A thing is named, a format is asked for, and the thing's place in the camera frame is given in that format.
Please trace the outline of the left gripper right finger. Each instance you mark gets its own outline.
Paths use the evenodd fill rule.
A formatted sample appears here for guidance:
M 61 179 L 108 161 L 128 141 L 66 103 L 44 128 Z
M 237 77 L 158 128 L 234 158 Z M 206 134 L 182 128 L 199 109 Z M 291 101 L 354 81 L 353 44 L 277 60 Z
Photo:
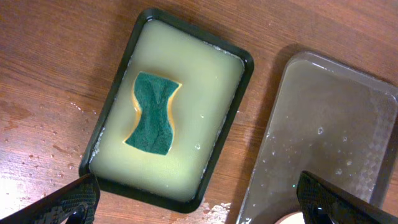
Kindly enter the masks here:
M 296 194 L 305 224 L 397 224 L 397 217 L 309 171 L 301 172 Z

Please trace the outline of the yellow green sponge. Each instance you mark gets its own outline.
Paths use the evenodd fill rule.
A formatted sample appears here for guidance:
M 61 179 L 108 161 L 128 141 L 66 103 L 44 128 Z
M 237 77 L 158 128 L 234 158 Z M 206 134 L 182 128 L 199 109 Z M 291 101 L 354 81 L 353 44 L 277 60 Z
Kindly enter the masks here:
M 172 100 L 182 85 L 147 72 L 139 72 L 132 89 L 137 121 L 124 143 L 138 150 L 165 156 L 174 140 Z

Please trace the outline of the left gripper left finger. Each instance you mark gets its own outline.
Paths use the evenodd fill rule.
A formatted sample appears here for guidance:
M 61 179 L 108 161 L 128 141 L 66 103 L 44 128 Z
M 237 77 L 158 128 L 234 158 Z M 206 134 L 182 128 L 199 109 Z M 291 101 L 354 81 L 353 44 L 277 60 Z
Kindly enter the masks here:
M 94 222 L 100 188 L 93 174 L 86 174 L 22 210 L 1 219 L 1 223 Z

